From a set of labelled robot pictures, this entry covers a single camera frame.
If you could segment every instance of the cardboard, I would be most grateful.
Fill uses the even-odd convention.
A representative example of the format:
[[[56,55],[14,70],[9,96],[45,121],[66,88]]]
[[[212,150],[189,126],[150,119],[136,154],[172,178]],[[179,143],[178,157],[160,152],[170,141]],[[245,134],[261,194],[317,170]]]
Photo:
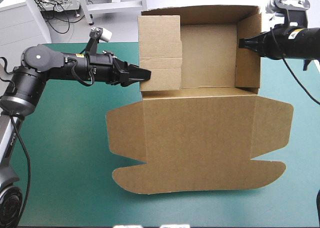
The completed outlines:
[[[256,6],[205,5],[142,12],[142,101],[107,114],[109,148],[145,164],[121,167],[127,191],[241,190],[266,186],[286,169],[252,160],[286,146],[293,108],[257,96],[260,57],[238,49],[261,31]]]

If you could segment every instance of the wire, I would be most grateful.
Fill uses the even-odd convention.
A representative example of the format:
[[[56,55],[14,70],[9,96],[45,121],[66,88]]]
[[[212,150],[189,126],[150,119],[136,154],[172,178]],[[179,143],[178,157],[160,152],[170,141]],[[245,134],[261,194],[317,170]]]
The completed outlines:
[[[27,177],[27,184],[26,184],[26,190],[25,190],[25,195],[24,195],[24,200],[23,200],[23,204],[22,204],[22,207],[21,207],[21,210],[20,210],[20,213],[19,213],[19,217],[18,217],[18,222],[17,224],[20,222],[21,220],[21,217],[25,211],[25,208],[26,208],[26,204],[28,202],[28,197],[29,197],[29,192],[30,192],[30,184],[31,184],[31,161],[30,161],[30,156],[29,156],[29,153],[28,153],[28,150],[26,148],[26,145],[19,133],[19,130],[17,128],[17,125],[15,123],[15,120],[14,120],[14,117],[13,116],[10,116],[10,119],[11,119],[11,123],[13,124],[13,128],[14,128],[14,131],[16,133],[16,135],[18,136],[18,139],[20,141],[20,144],[22,146],[22,149],[23,149],[23,152],[24,152],[24,155],[25,155],[25,158],[26,158],[26,162],[27,162],[27,172],[28,172],[28,177]]]
[[[37,5],[38,8],[40,9],[40,11],[42,11],[42,12],[45,12],[45,11],[46,11],[46,9],[44,8],[43,4],[51,4],[51,5],[53,5],[53,9],[52,9],[52,11],[53,11],[53,17],[52,17],[52,18],[46,18],[46,17],[44,17],[44,18],[46,19],[46,22],[48,23],[48,25],[49,25],[55,32],[57,32],[57,33],[59,33],[59,34],[66,34],[66,33],[70,30],[69,15],[68,15],[68,13],[66,12],[65,8],[61,5],[62,2],[58,2],[58,1],[56,1],[56,0],[33,0],[33,1],[36,3],[36,5]],[[52,25],[52,24],[50,23],[50,21],[49,21],[49,20],[52,20],[52,19],[55,17],[55,15],[54,15],[55,7],[58,7],[58,6],[60,6],[60,7],[62,8],[62,11],[66,14],[66,18],[67,18],[67,21],[66,21],[66,22],[68,22],[68,28],[67,28],[66,31],[64,31],[64,32],[61,32],[61,31],[55,29],[55,28],[53,27],[53,25]]]
[[[92,86],[92,85],[95,83],[95,76],[94,76],[94,74],[93,74],[93,68],[90,68],[90,69],[89,69],[89,76],[90,76],[90,79],[91,79],[91,83],[86,83],[84,80],[82,80],[82,79],[77,75],[77,73],[76,73],[76,71],[75,71],[75,68],[76,68],[76,66],[77,66],[77,64],[78,64],[78,61],[77,61],[76,59],[74,59],[74,58],[71,58],[71,57],[69,57],[68,60],[71,61],[71,62],[73,62],[73,66],[72,66],[72,68],[71,68],[71,73],[72,73],[73,77],[74,77],[80,84],[82,84],[82,85],[84,85],[84,86],[86,86],[86,87],[90,87],[90,86]]]
[[[8,61],[5,57],[0,57],[0,59],[2,59],[4,61],[4,66],[3,66],[3,69],[5,71],[5,73],[7,73],[8,75],[11,75],[14,73],[14,71],[12,72],[7,72],[7,65],[8,65]],[[9,79],[3,79],[2,77],[0,77],[0,81],[2,82],[9,82],[14,88],[16,87],[16,84],[12,81],[12,80],[9,80]]]
[[[319,226],[320,226],[320,190],[318,195],[316,196],[316,209],[318,211],[318,219],[319,219]]]
[[[320,101],[318,101],[316,98],[314,98],[310,92],[305,88],[305,86],[300,82],[300,80],[297,78],[297,76],[295,75],[295,73],[293,72],[293,70],[290,68],[290,66],[288,65],[282,50],[280,49],[280,46],[276,40],[275,34],[273,29],[270,27],[270,31],[271,31],[271,35],[273,38],[273,41],[275,43],[276,48],[278,49],[278,51],[280,52],[281,55],[281,59],[283,60],[285,66],[288,68],[289,72],[291,73],[291,75],[293,76],[293,78],[295,79],[295,81],[299,84],[299,86],[304,90],[304,92],[310,97],[311,100],[313,100],[315,103],[317,103],[320,106]]]
[[[2,57],[2,56],[1,56],[0,59],[2,59],[3,62],[4,62],[3,69],[4,69],[4,72],[5,72],[7,75],[12,75],[13,73],[15,73],[15,71],[10,71],[10,72],[7,71],[8,61],[7,61],[7,59],[6,59],[5,57]]]

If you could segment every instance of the white floor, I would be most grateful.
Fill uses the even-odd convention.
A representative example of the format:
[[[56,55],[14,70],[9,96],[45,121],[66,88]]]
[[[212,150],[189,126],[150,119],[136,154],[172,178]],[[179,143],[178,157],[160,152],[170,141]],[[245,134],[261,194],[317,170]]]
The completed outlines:
[[[109,0],[91,0],[94,3],[101,3]],[[309,27],[320,27],[320,0],[309,0],[311,8],[308,10]],[[147,0],[148,9],[164,7],[183,7],[195,5],[259,5],[264,7],[268,0]],[[137,42],[138,25],[137,16],[139,11],[109,13],[94,15],[94,25],[105,27],[113,32],[111,42]],[[68,24],[62,21],[52,21],[53,26],[59,31],[65,31]],[[84,43],[88,41],[90,26],[83,19],[78,23],[71,24],[70,31],[66,34],[58,34],[50,29],[52,43]]]

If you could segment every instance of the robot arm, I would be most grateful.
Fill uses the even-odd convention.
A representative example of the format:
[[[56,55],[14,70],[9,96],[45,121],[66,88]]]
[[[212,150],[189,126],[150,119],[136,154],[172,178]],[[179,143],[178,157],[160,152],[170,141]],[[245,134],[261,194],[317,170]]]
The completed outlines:
[[[84,54],[62,53],[42,44],[27,48],[21,65],[13,69],[0,98],[0,228],[17,227],[23,211],[22,192],[14,186],[19,177],[10,158],[22,122],[34,112],[49,79],[74,80],[88,87],[95,82],[126,87],[150,79],[149,70],[121,61],[109,51],[97,53],[99,40],[109,41],[108,37],[109,31],[93,27]]]
[[[284,17],[284,23],[276,24],[271,31],[240,39],[239,48],[273,60],[302,59],[306,71],[312,60],[320,59],[320,28],[308,28],[309,8],[308,0],[271,0],[267,12]]]

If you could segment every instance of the green tabletop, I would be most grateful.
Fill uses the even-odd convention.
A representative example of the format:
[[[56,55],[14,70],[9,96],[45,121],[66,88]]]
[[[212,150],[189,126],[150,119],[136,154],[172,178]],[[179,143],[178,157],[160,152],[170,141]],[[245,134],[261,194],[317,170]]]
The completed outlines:
[[[48,46],[76,53],[85,45]],[[119,59],[133,64],[139,62],[136,42],[101,43],[99,51],[102,50],[113,51]],[[320,74],[314,64],[308,72],[302,72],[301,60],[289,63],[314,96],[320,98]],[[76,81],[48,81],[36,111],[25,119],[21,129],[31,157],[32,182],[20,224],[317,226],[320,107],[309,100],[281,61],[262,59],[259,94],[295,108],[288,146],[258,158],[284,161],[287,169],[283,176],[255,190],[139,195],[123,190],[112,179],[114,169],[138,162],[110,153],[105,119],[107,111],[139,101],[139,85],[123,88],[101,82],[84,87]],[[26,161],[18,143],[12,165],[21,177],[17,185],[24,192]]]

